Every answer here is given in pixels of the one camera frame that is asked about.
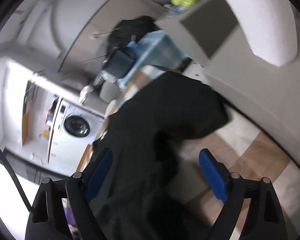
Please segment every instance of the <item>white cabinet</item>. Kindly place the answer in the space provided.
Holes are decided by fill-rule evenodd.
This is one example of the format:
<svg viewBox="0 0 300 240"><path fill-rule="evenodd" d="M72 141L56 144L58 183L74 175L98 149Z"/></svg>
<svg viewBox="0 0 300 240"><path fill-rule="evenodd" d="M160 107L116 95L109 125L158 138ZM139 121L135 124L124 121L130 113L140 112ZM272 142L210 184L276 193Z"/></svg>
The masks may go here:
<svg viewBox="0 0 300 240"><path fill-rule="evenodd" d="M4 137L22 144L22 118L25 94L32 72L15 62L7 62L2 90L2 122Z"/></svg>

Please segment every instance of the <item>black device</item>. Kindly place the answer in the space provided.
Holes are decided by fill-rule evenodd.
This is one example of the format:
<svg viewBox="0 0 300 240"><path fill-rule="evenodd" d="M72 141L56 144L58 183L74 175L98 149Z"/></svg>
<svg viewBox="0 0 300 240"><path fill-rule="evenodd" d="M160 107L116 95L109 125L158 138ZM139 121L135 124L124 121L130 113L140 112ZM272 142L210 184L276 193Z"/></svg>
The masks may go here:
<svg viewBox="0 0 300 240"><path fill-rule="evenodd" d="M207 240L228 240L237 223L242 203L251 198L241 240L285 240L287 232L279 200L268 178L261 181L242 178L230 173L205 149L210 161L226 182L228 198ZM67 198L72 207L78 231L83 240L106 240L87 198L96 195L112 164L112 151L105 148L96 161L69 179L52 181L45 178L39 187L30 212L26 240L72 239L67 225L61 198Z"/></svg>
<svg viewBox="0 0 300 240"><path fill-rule="evenodd" d="M132 49L121 45L111 50L103 61L101 68L109 72L115 78L120 79L128 74L136 59L137 55Z"/></svg>

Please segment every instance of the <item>electrical cable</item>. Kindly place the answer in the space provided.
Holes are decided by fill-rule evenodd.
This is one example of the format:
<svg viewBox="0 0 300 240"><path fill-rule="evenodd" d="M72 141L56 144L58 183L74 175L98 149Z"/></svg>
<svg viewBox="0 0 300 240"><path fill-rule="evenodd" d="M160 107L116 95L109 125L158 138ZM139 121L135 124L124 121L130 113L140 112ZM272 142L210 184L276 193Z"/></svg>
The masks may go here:
<svg viewBox="0 0 300 240"><path fill-rule="evenodd" d="M99 38L99 37L107 36L107 35L110 35L110 34L111 34L111 33L107 33L107 34L103 34L103 35L97 35L97 34L96 34L96 35L92 35L92 37L93 37L93 38L95 37L95 38L97 39L97 38Z"/></svg>
<svg viewBox="0 0 300 240"><path fill-rule="evenodd" d="M103 56L100 56L100 57L94 57L94 58L91 58L91 59L88 59L88 60L85 60L85 61L77 62L77 63L74 63L73 65L76 65L76 64L79 64L79 63L84 63L84 62L87 62L87 61L90 61L90 60L93 60L93 59L97 59L97 58L101 58L101 57L105 57L105 56L107 56L107 54L106 54L106 55L103 55ZM47 74L50 74L50 73L53 73L53 72L57 72L57 71L59 71L59 69L53 69L53 70L51 70L51 71L48 71L47 73L46 73L46 72L43 72L43 73L39 74L39 76L47 75ZM34 83L33 83L32 86L26 91L26 93L28 93L28 92L31 90L31 88L33 88L33 86L34 86Z"/></svg>
<svg viewBox="0 0 300 240"><path fill-rule="evenodd" d="M85 60L85 61L82 61L82 62L78 62L78 63L84 63L84 62L87 62L87 61L90 61L90 60L93 60L93 59L96 59L96 58L105 57L105 56L107 56L107 55L108 55L108 54L103 55L103 56L100 56L100 57L94 57L94 58L91 58L91 59L88 59L88 60Z"/></svg>
<svg viewBox="0 0 300 240"><path fill-rule="evenodd" d="M16 173L14 172L14 170L12 169L10 163L8 162L7 158L5 157L5 155L3 154L3 152L0 149L0 161L2 162L3 166L6 168L6 170L8 171L10 177L12 178L12 181L14 183L14 185L16 185L17 190L24 202L24 204L26 205L27 209L29 212L33 211L33 207L31 206L25 192L23 191L23 188L20 184L20 181L18 180L18 177L16 175Z"/></svg>

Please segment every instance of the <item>bolt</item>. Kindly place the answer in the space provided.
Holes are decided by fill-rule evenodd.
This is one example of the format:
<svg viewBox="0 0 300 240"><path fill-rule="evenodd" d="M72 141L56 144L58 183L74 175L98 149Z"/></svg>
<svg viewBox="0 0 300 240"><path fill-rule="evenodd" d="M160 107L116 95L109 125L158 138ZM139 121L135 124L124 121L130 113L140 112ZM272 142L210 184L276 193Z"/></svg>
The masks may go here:
<svg viewBox="0 0 300 240"><path fill-rule="evenodd" d="M47 184L47 183L49 183L50 182L50 178L48 178L48 177L46 177L46 178L44 178L43 180L42 180L42 183L43 184Z"/></svg>
<svg viewBox="0 0 300 240"><path fill-rule="evenodd" d="M72 175L72 177L75 178L75 179L78 179L78 178L81 177L81 175L82 175L82 173L78 171L78 172L75 172L75 173Z"/></svg>
<svg viewBox="0 0 300 240"><path fill-rule="evenodd" d="M238 178L240 178L240 175L239 175L239 173L232 172L231 177L234 178L234 179L238 179Z"/></svg>
<svg viewBox="0 0 300 240"><path fill-rule="evenodd" d="M267 178L267 177L263 177L263 178L262 178L262 181L263 181L264 183L266 183L266 184L269 184L269 183L271 182L271 180L270 180L269 178Z"/></svg>

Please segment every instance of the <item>washing machine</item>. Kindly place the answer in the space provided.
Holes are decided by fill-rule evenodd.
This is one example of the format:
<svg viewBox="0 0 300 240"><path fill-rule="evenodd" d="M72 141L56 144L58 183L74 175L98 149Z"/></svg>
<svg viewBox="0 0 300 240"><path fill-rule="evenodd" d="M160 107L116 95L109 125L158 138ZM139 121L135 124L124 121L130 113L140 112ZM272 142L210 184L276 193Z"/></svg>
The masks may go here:
<svg viewBox="0 0 300 240"><path fill-rule="evenodd" d="M58 173L71 176L88 144L96 140L104 119L64 99L55 114L48 165Z"/></svg>

